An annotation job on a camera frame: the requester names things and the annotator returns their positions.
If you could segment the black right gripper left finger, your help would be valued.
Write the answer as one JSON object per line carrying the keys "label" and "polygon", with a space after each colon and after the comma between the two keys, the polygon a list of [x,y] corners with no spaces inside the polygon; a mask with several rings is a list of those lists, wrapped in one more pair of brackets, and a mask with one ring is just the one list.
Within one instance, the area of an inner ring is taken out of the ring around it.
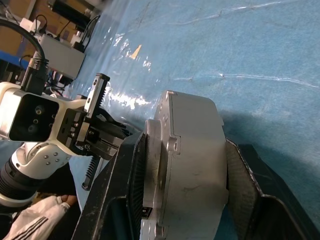
{"label": "black right gripper left finger", "polygon": [[138,240],[147,176],[147,135],[124,139],[94,180],[74,240]]}

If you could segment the person bare hand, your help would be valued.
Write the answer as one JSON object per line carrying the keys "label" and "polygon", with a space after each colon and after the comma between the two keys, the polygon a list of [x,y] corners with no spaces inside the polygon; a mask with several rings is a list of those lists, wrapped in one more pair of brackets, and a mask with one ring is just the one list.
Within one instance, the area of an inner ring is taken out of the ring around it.
{"label": "person bare hand", "polygon": [[74,195],[62,195],[60,198],[63,203],[67,203],[69,206],[77,202],[77,197]]}

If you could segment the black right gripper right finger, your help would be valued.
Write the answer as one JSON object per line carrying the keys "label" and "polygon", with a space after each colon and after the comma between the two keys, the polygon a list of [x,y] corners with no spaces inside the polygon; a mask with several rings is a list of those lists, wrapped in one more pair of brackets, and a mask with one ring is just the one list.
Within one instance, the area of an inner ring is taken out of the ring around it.
{"label": "black right gripper right finger", "polygon": [[286,182],[251,144],[226,139],[227,207],[240,240],[318,240],[320,231]]}

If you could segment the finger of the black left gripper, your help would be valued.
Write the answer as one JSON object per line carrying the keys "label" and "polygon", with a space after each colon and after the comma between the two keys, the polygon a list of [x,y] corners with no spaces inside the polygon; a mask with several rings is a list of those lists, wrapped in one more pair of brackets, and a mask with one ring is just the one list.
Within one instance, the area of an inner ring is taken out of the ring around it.
{"label": "finger of the black left gripper", "polygon": [[114,120],[108,112],[100,112],[98,114],[98,118],[99,130],[109,133],[117,138],[126,138],[133,134],[124,124]]}
{"label": "finger of the black left gripper", "polygon": [[123,140],[117,137],[111,137],[109,139],[101,138],[93,144],[93,152],[104,160],[110,160],[117,154],[122,143]]}

